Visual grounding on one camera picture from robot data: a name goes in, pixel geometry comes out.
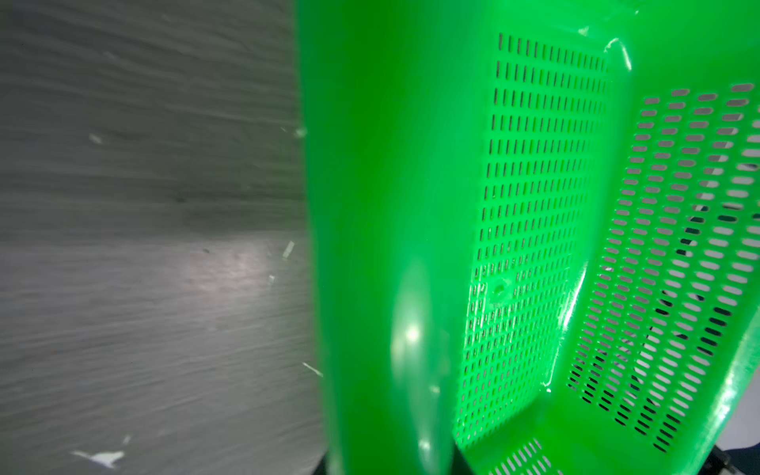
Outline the green plastic basket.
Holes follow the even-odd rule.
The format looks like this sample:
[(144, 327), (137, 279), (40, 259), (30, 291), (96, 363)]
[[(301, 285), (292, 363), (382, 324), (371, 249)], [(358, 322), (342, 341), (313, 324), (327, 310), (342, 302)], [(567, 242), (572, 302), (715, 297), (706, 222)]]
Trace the green plastic basket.
[(697, 474), (759, 365), (755, 1), (301, 1), (320, 474)]

